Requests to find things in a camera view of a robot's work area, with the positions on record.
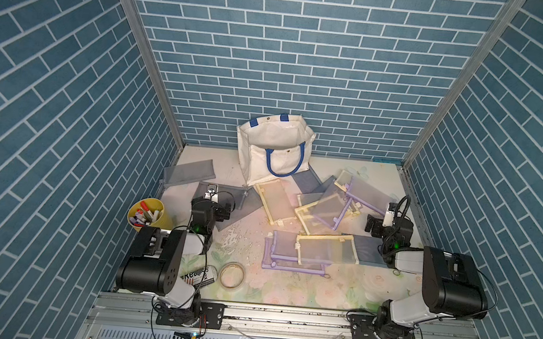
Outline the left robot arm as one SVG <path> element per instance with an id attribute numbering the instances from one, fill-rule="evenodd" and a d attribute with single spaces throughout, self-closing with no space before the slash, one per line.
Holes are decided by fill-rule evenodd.
<path id="1" fill-rule="evenodd" d="M 208 263 L 213 228 L 230 219 L 236 200 L 227 193 L 225 202 L 216 202 L 213 193 L 191 201 L 191 217 L 185 226 L 172 230 L 158 227 L 140 229 L 116 272 L 116 288 L 153 295 L 153 309 L 160 313 L 187 316 L 191 320 L 201 313 L 201 288 L 218 278 L 217 269 Z M 204 266 L 179 275 L 183 256 L 202 255 Z"/>

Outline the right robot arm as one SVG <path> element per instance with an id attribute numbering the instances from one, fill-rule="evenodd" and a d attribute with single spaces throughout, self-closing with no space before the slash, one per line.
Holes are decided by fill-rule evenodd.
<path id="1" fill-rule="evenodd" d="M 387 268 L 422 277 L 421 290 L 379 307 L 372 328 L 379 339 L 407 337 L 422 323 L 448 319 L 483 319 L 490 303 L 476 263 L 467 254 L 410 245 L 411 220 L 388 212 L 367 217 L 365 231 L 378 242 L 376 253 Z"/>

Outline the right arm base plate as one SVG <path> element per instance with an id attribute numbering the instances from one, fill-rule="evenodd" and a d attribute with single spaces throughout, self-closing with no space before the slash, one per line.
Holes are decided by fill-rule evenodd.
<path id="1" fill-rule="evenodd" d="M 380 324 L 376 316 L 353 313 L 346 316 L 352 339 L 416 339 L 413 329 L 392 323 Z"/>

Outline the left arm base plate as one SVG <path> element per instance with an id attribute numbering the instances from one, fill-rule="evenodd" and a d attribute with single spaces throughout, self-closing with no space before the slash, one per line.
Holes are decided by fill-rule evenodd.
<path id="1" fill-rule="evenodd" d="M 225 313 L 225 305 L 204 300 L 195 300 L 189 308 L 173 308 L 157 301 L 154 305 L 157 314 L 156 324 L 174 327 L 199 327 L 220 329 Z"/>

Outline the grey mesh pouch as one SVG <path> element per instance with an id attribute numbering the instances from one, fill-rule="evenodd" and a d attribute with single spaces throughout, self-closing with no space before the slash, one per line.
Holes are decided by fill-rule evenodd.
<path id="1" fill-rule="evenodd" d="M 170 188 L 194 182 L 213 180 L 216 178 L 214 169 L 211 159 L 174 165 L 164 169 L 163 186 Z"/>
<path id="2" fill-rule="evenodd" d="M 260 196 L 252 187 L 233 187 L 232 185 L 208 183 L 206 181 L 201 181 L 199 183 L 193 198 L 205 198 L 206 187 L 208 184 L 215 184 L 218 186 L 218 192 L 214 195 L 214 202 L 224 204 L 226 202 L 231 202 L 233 207 L 229 220 L 223 222 L 218 221 L 215 224 L 215 227 L 219 231 L 232 226 L 263 207 Z"/>

